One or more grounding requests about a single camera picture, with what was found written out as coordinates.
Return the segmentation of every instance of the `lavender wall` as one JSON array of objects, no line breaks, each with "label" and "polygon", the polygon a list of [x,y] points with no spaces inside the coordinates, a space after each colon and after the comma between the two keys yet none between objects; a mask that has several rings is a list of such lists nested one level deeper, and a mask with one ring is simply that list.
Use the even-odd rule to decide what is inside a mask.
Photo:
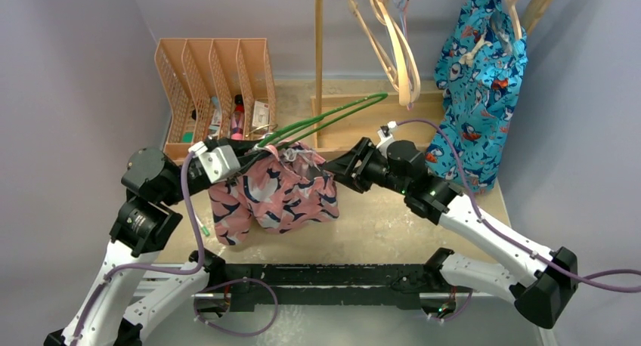
[{"label": "lavender wall", "polygon": [[[529,43],[500,173],[513,226],[574,250],[582,274],[641,268],[638,1],[554,1]],[[555,333],[561,346],[639,344],[639,310],[639,294],[580,286]]]},{"label": "lavender wall", "polygon": [[134,0],[0,0],[0,32],[0,343],[37,345],[80,306],[169,107]]},{"label": "lavender wall", "polygon": [[[385,46],[382,25],[367,0],[361,13]],[[465,0],[412,0],[409,41],[424,76],[431,76],[438,50]],[[136,0],[156,38],[265,37],[274,75],[314,77],[314,0]],[[384,78],[370,42],[347,0],[324,0],[324,76]]]}]

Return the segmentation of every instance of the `wooden shelf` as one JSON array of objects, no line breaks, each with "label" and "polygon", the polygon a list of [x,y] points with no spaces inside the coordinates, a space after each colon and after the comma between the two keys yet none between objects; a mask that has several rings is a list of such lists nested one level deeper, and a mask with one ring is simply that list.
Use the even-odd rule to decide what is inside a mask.
[{"label": "wooden shelf", "polygon": [[[422,91],[412,110],[398,105],[398,93],[389,93],[385,99],[365,110],[355,113],[333,125],[313,134],[314,147],[318,154],[327,160],[335,159],[349,151],[362,137],[377,139],[376,131],[389,121],[406,119],[429,119],[439,123],[443,119],[443,91],[430,82]],[[317,105],[316,96],[311,97],[312,115],[333,110],[370,94],[328,94],[323,96],[322,104]],[[321,124],[334,118],[325,119]],[[435,130],[424,123],[408,123],[395,133],[397,139],[413,141],[419,150],[424,150],[434,137]]]}]

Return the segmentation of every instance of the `blue garment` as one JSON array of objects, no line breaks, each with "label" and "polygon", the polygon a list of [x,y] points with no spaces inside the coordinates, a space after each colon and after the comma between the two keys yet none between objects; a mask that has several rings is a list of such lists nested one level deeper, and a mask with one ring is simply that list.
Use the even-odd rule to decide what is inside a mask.
[{"label": "blue garment", "polygon": [[[444,89],[440,128],[452,140],[475,193],[490,190],[497,177],[528,62],[522,31],[523,39],[516,41],[500,0],[469,0],[436,64],[436,85]],[[460,61],[484,35],[491,45],[478,50],[472,65]],[[462,184],[452,150],[438,133],[427,149],[426,164],[438,176]]]}]

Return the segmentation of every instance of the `pink shorts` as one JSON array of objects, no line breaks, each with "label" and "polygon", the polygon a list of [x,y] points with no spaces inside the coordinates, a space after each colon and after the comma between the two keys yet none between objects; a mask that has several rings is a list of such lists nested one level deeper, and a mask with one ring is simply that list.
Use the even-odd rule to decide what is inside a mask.
[{"label": "pink shorts", "polygon": [[269,233],[286,233],[306,221],[325,222],[339,217],[336,184],[321,170],[325,160],[301,143],[259,160],[235,184],[209,188],[218,241],[236,245],[245,240],[252,217]]}]

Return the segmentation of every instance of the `wooden tabletop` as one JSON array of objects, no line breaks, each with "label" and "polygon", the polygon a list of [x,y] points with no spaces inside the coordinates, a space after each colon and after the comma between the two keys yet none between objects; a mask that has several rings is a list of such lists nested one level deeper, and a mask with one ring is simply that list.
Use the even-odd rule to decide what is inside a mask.
[{"label": "wooden tabletop", "polygon": [[[388,91],[385,81],[324,81],[324,93]],[[279,125],[311,115],[309,98],[313,81],[277,81]],[[284,235],[267,234],[253,224],[247,240],[238,246],[223,246],[215,236],[205,238],[206,248],[231,263],[423,263],[439,247],[482,261],[493,261],[472,243],[442,227],[412,214],[403,197],[373,187],[365,194],[339,185],[338,220],[309,224]],[[478,197],[479,205],[509,225],[500,185]],[[213,229],[206,193],[194,197],[194,206],[203,223]],[[184,215],[184,204],[174,207]],[[187,216],[178,225],[158,262],[182,263],[196,248]]]}]

